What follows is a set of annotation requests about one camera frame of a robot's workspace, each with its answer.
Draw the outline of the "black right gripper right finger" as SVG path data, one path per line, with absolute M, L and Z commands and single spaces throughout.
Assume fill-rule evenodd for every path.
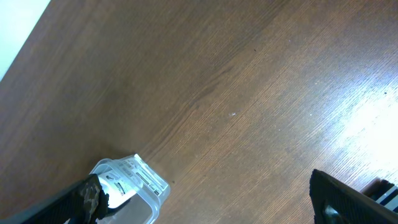
M 315 224 L 397 224 L 397 213 L 321 170 L 313 170 L 309 196 Z

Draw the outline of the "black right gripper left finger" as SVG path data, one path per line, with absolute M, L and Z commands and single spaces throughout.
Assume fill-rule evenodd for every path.
M 1 224 L 96 223 L 107 215 L 108 200 L 98 176 L 90 174 L 44 202 L 2 219 Z

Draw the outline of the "white spray bottle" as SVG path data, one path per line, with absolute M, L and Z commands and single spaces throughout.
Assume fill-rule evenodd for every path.
M 115 170 L 104 172 L 98 178 L 104 193 L 109 195 L 109 208 L 118 208 L 136 194 L 134 188 Z

